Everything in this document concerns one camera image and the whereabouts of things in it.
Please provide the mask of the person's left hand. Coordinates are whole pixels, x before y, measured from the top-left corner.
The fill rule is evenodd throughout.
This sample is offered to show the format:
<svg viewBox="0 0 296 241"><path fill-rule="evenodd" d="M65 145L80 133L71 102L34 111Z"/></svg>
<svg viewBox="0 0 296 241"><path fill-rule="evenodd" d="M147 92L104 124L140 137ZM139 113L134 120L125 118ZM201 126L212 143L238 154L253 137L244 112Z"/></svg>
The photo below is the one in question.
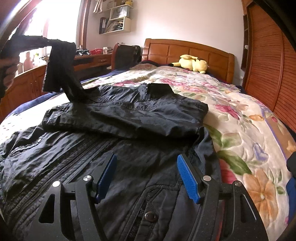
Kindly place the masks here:
<svg viewBox="0 0 296 241"><path fill-rule="evenodd" d="M1 58L1 91L6 91L14 82L18 64L20 63L19 56L10 58Z"/></svg>

